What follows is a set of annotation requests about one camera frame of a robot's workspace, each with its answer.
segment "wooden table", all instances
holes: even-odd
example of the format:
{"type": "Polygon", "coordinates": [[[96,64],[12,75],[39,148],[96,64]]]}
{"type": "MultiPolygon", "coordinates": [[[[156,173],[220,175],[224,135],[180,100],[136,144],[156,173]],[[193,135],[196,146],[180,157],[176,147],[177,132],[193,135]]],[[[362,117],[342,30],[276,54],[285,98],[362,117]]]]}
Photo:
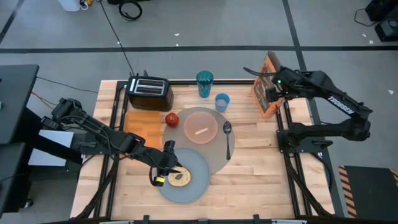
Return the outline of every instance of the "wooden table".
{"type": "MultiPolygon", "coordinates": [[[[94,117],[109,124],[117,81],[102,81],[94,117]]],[[[197,201],[185,205],[169,202],[149,183],[149,167],[137,161],[120,162],[113,202],[112,220],[181,219],[252,219],[293,218],[289,185],[284,158],[278,150],[275,116],[261,118],[251,85],[213,85],[208,98],[200,98],[196,85],[173,86],[175,95],[172,111],[203,106],[214,109],[215,95],[227,93],[231,104],[223,116],[231,122],[235,134],[235,151],[228,164],[211,176],[210,186],[197,201]]],[[[293,122],[311,124],[305,99],[289,102],[293,122]]],[[[129,104],[128,110],[134,110],[129,104]]],[[[121,107],[118,111],[119,124],[121,107]]],[[[161,113],[162,120],[168,113],[161,113]]],[[[287,127],[282,112],[284,127],[287,127]]],[[[323,166],[309,154],[301,154],[307,187],[330,213],[333,213],[328,184],[323,166]]],[[[71,217],[79,214],[98,188],[103,156],[95,156],[82,168],[78,181],[71,217]]],[[[300,210],[304,206],[296,186],[300,210]]],[[[101,215],[104,215],[108,193],[103,197],[101,215]]]]}

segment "gray plate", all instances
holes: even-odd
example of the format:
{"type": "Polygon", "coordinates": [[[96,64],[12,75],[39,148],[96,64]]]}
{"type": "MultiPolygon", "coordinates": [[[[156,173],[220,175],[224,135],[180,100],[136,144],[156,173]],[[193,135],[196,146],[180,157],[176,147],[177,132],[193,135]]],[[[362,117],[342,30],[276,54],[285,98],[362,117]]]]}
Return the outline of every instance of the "gray plate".
{"type": "Polygon", "coordinates": [[[193,149],[179,148],[175,150],[179,163],[191,173],[191,181],[183,187],[174,187],[165,177],[161,194],[175,203],[190,203],[199,199],[206,191],[210,183],[210,169],[206,159],[193,149]]]}
{"type": "MultiPolygon", "coordinates": [[[[176,148],[192,148],[203,155],[212,174],[221,170],[229,162],[229,160],[226,159],[226,135],[223,129],[226,118],[219,112],[204,107],[185,109],[179,112],[177,115],[180,118],[180,124],[176,128],[166,126],[163,133],[163,144],[168,140],[174,140],[176,148]],[[192,142],[184,133],[184,123],[186,118],[192,113],[199,111],[211,114],[216,119],[218,125],[216,136],[213,138],[213,140],[205,144],[197,144],[192,142]]],[[[231,157],[233,157],[234,149],[235,137],[234,127],[232,127],[232,131],[229,134],[229,152],[231,153],[231,157]]]]}

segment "white paper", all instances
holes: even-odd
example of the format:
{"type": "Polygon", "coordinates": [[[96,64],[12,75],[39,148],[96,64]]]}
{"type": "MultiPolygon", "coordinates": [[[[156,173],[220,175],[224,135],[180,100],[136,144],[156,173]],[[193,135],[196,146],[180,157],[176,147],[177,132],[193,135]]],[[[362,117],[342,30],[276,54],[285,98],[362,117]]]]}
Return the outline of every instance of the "white paper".
{"type": "MultiPolygon", "coordinates": [[[[70,147],[72,143],[73,133],[68,131],[51,131],[51,130],[40,130],[39,135],[53,140],[63,146],[70,147]]],[[[57,156],[50,155],[49,153],[43,152],[39,149],[33,149],[28,165],[30,166],[64,166],[66,163],[65,159],[61,159],[57,156]]]]}

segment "toaster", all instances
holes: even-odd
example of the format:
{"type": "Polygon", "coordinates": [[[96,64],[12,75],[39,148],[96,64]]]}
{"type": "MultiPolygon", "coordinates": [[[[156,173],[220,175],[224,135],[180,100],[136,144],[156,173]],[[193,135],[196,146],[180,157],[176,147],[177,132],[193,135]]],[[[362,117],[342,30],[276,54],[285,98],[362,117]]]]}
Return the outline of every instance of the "toaster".
{"type": "Polygon", "coordinates": [[[126,86],[132,107],[142,110],[170,111],[174,95],[166,78],[134,76],[126,86]]]}

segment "red apple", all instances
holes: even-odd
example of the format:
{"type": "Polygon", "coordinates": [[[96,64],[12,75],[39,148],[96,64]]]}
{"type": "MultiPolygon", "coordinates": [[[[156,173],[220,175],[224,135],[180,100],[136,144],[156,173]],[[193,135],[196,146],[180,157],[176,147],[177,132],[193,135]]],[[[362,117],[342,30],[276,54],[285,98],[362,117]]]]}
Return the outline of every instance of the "red apple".
{"type": "Polygon", "coordinates": [[[172,128],[177,127],[180,119],[175,113],[169,113],[165,118],[166,124],[172,128]]]}

